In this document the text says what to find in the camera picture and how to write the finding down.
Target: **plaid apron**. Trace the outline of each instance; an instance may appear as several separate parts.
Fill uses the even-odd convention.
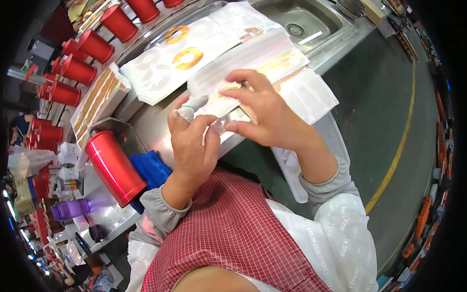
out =
[[[164,240],[142,291],[171,291],[184,274],[216,265],[282,292],[330,292],[264,195],[260,184],[216,169]]]

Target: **sink drain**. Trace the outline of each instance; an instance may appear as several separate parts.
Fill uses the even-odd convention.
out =
[[[289,23],[285,28],[293,36],[302,37],[305,35],[305,29],[296,23]]]

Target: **factory floor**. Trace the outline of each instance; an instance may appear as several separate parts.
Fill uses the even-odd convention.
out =
[[[364,206],[368,208],[372,199],[375,202],[368,213],[368,228],[376,245],[378,275],[398,255],[421,198],[429,191],[434,167],[435,94],[420,39],[413,29],[408,37],[420,57],[415,67],[395,36],[384,39],[376,29],[323,75],[340,102],[332,114],[350,156],[352,178]],[[395,157],[399,158],[397,167],[388,173]],[[222,160],[255,173],[278,201],[310,217],[308,206],[293,199],[269,148],[245,140]],[[380,187],[383,181],[389,182]],[[122,235],[102,250],[116,259],[115,266],[124,276],[119,291],[129,281],[126,249]]]

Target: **red cylindrical container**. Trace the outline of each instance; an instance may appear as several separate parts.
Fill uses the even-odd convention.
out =
[[[52,63],[52,72],[60,75],[62,74],[62,66],[60,65],[60,62],[62,61],[62,58],[57,57],[55,61]]]
[[[117,4],[107,9],[99,21],[122,43],[128,42],[138,32],[136,25],[131,22]]]
[[[69,55],[62,66],[62,75],[68,79],[76,80],[86,86],[91,85],[96,78],[97,69],[88,63]]]
[[[54,82],[50,88],[49,101],[58,102],[66,106],[77,107],[81,99],[81,89],[62,82]]]
[[[163,1],[164,1],[164,6],[166,6],[167,8],[171,8],[182,3],[184,0],[163,0]]]
[[[44,120],[44,119],[39,119],[39,118],[34,118],[34,119],[32,120],[32,129],[33,129],[33,130],[39,129],[39,126],[41,126],[41,125],[48,125],[48,126],[50,126],[51,123],[50,123],[49,120]]]
[[[150,22],[159,15],[159,9],[152,0],[127,0],[127,3],[142,23]]]
[[[46,81],[42,87],[41,91],[39,92],[39,98],[43,100],[49,100],[49,92],[50,87],[52,86],[52,82]]]
[[[45,79],[48,79],[48,80],[55,81],[55,77],[57,77],[57,75],[54,74],[54,73],[46,72],[46,73],[44,73],[44,75],[42,77],[44,77]]]
[[[63,50],[62,54],[64,55],[75,55],[75,57],[81,59],[81,60],[86,60],[87,54],[85,51],[81,50],[79,48],[78,43],[74,39],[69,39],[64,45],[63,45]]]
[[[128,205],[148,185],[136,172],[112,131],[94,135],[85,150],[120,207]]]
[[[50,143],[59,144],[63,140],[63,128],[41,125],[37,131],[37,141],[48,141]]]
[[[47,165],[42,167],[39,170],[38,177],[39,178],[50,178],[50,170],[49,170],[49,167]]]
[[[32,147],[35,147],[35,142],[37,141],[37,135],[34,132],[35,131],[33,131],[31,135],[29,135],[29,150],[31,150]]]
[[[115,51],[115,48],[111,44],[106,42],[92,29],[88,29],[79,38],[79,47],[102,64],[107,62]]]
[[[51,141],[36,141],[34,144],[34,148],[37,150],[50,150],[57,154],[57,143]]]
[[[35,196],[37,201],[42,202],[43,198],[49,197],[49,179],[48,178],[33,178]]]

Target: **cardboard box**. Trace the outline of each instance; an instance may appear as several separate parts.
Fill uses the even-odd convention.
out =
[[[387,12],[383,9],[383,3],[381,0],[361,0],[367,7],[365,9],[365,15],[371,20],[376,26],[380,25],[381,22],[387,17]]]

